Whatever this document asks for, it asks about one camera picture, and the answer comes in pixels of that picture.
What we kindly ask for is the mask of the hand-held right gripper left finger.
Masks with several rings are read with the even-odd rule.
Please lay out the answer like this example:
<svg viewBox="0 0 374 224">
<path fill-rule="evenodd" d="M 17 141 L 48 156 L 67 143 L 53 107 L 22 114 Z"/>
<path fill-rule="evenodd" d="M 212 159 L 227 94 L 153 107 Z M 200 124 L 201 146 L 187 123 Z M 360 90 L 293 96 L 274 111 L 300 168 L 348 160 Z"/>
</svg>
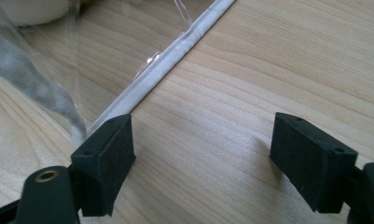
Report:
<svg viewBox="0 0 374 224">
<path fill-rule="evenodd" d="M 71 155 L 75 177 L 82 180 L 84 217 L 112 215 L 135 158 L 130 114 L 107 120 Z"/>
</svg>

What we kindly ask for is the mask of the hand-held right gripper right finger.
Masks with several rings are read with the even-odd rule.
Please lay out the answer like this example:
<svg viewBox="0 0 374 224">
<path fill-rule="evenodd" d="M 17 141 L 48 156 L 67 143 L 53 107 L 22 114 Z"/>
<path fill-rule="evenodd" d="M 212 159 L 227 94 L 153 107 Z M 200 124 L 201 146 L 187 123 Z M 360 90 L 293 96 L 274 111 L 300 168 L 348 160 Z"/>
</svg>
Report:
<svg viewBox="0 0 374 224">
<path fill-rule="evenodd" d="M 357 152 L 307 120 L 276 113 L 270 158 L 313 211 L 338 213 Z"/>
</svg>

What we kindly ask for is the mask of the clear plastic bag white trim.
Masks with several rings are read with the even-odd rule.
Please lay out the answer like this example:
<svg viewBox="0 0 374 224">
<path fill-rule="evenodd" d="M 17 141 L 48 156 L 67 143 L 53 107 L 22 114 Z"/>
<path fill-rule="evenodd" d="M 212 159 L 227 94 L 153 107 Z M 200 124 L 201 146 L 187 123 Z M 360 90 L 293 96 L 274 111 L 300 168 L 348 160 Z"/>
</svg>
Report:
<svg viewBox="0 0 374 224">
<path fill-rule="evenodd" d="M 31 26 L 0 9 L 0 145 L 81 145 L 132 111 L 234 1 L 91 0 Z"/>
</svg>

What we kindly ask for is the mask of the brown teddy bear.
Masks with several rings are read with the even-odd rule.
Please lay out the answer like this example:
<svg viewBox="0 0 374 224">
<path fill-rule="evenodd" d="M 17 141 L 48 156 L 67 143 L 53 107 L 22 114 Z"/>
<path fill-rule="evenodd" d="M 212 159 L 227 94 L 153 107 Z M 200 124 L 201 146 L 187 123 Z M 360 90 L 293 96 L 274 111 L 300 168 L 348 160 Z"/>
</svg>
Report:
<svg viewBox="0 0 374 224">
<path fill-rule="evenodd" d="M 55 21 L 79 10 L 91 0 L 0 0 L 0 9 L 16 26 Z"/>
</svg>

